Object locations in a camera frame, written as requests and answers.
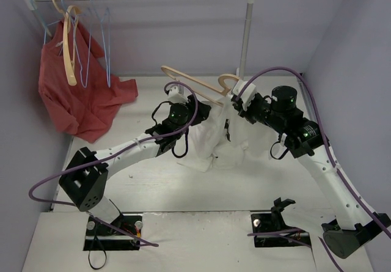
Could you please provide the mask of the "white t shirt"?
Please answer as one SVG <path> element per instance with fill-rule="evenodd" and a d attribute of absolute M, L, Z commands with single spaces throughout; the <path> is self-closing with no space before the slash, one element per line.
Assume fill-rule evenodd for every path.
<path fill-rule="evenodd" d="M 254 158 L 269 156 L 277 133 L 263 124 L 251 124 L 241 118 L 227 98 L 218 101 L 221 105 L 207 101 L 211 106 L 208 118 L 189 127 L 188 153 L 177 159 L 177 163 L 206 172 L 211 168 L 233 169 L 243 163 L 245 154 Z"/>

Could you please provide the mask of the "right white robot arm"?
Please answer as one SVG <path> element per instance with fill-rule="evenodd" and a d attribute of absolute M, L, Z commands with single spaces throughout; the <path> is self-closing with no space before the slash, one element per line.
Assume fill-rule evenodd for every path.
<path fill-rule="evenodd" d="M 278 134 L 278 143 L 308 171 L 329 202 L 335 218 L 317 223 L 326 246 L 341 259 L 390 227 L 390 217 L 365 206 L 342 168 L 335 162 L 320 126 L 297 108 L 297 90 L 279 86 L 262 96 L 255 85 L 241 82 L 232 89 L 233 107 L 251 124 L 261 123 Z"/>

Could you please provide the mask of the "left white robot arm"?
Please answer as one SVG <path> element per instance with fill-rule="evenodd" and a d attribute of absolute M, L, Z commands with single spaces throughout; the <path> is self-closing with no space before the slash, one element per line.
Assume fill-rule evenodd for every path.
<path fill-rule="evenodd" d="M 115 235 L 122 228 L 122 213 L 105 195 L 106 182 L 118 172 L 166 152 L 174 153 L 178 140 L 187 139 L 189 127 L 204 122 L 211 106 L 190 95 L 169 103 L 166 119 L 128 142 L 104 150 L 80 148 L 72 157 L 59 185 L 80 211 L 100 219 L 100 228 Z"/>

